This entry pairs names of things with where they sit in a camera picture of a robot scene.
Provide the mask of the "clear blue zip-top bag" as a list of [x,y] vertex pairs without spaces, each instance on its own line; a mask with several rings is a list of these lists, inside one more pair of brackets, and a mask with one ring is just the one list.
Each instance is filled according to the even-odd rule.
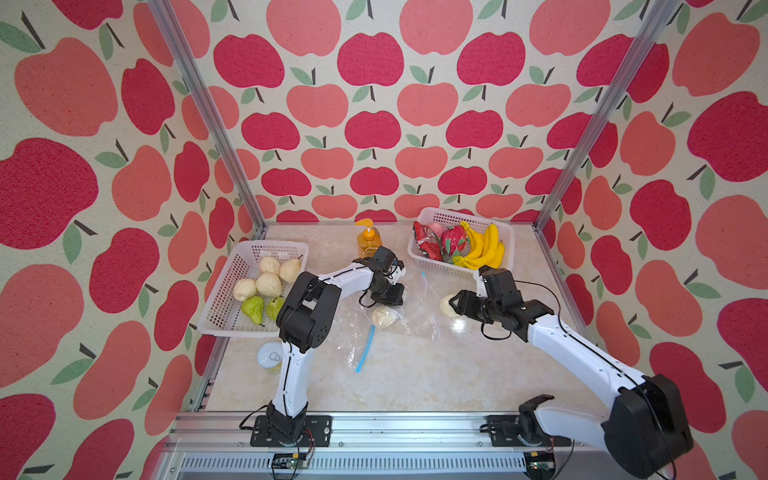
[[383,330],[371,323],[371,312],[375,308],[341,305],[332,323],[328,341],[355,373],[362,372],[374,337]]

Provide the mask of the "cream toy pear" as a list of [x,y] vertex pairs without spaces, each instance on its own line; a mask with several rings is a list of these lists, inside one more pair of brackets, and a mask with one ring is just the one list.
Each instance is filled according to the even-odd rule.
[[280,264],[278,276],[283,282],[293,284],[302,271],[303,267],[300,259],[288,259]]

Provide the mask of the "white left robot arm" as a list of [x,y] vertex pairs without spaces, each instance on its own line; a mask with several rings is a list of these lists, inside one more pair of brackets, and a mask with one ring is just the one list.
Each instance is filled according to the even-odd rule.
[[266,407],[271,439],[287,446],[299,443],[315,350],[331,331],[339,301],[361,294],[369,295],[374,305],[401,306],[404,273],[395,253],[380,247],[372,257],[355,259],[336,272],[299,274],[276,320],[283,359],[277,391]]

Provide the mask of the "green toy pear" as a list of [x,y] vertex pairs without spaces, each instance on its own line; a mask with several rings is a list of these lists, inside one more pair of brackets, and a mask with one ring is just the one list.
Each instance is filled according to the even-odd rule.
[[277,319],[284,302],[285,299],[283,297],[276,297],[266,304],[266,314],[270,320],[275,321]]
[[263,323],[263,312],[265,309],[264,299],[259,296],[253,296],[241,304],[241,312],[255,325]]

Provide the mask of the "cream pear zip bag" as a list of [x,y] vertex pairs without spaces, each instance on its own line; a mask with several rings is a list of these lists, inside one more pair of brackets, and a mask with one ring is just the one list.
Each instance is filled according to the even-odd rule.
[[450,300],[452,299],[451,295],[446,295],[443,297],[440,301],[440,311],[442,314],[448,318],[460,318],[461,315],[456,312],[456,310],[453,308],[453,306],[450,304]]
[[283,286],[280,277],[272,272],[262,273],[256,279],[258,294],[266,298],[276,298],[282,295]]
[[386,329],[396,323],[399,317],[395,309],[381,305],[371,312],[371,323],[376,328]]

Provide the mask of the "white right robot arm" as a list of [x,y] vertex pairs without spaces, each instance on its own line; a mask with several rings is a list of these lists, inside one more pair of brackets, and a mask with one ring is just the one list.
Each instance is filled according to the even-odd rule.
[[498,324],[510,336],[547,353],[605,406],[580,410],[541,394],[519,406],[513,424],[487,420],[489,432],[515,433],[529,446],[554,437],[581,442],[609,453],[636,478],[659,474],[693,450],[682,396],[672,380],[624,364],[566,326],[541,301],[524,300],[509,270],[485,266],[475,278],[475,290],[448,299],[449,310],[483,327]]

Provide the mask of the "clear white zip-top bag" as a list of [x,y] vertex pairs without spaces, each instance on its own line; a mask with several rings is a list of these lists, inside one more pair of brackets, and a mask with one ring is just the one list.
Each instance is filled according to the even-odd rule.
[[426,274],[422,272],[405,286],[403,305],[391,307],[399,313],[399,320],[381,331],[437,341],[440,339],[439,302]]

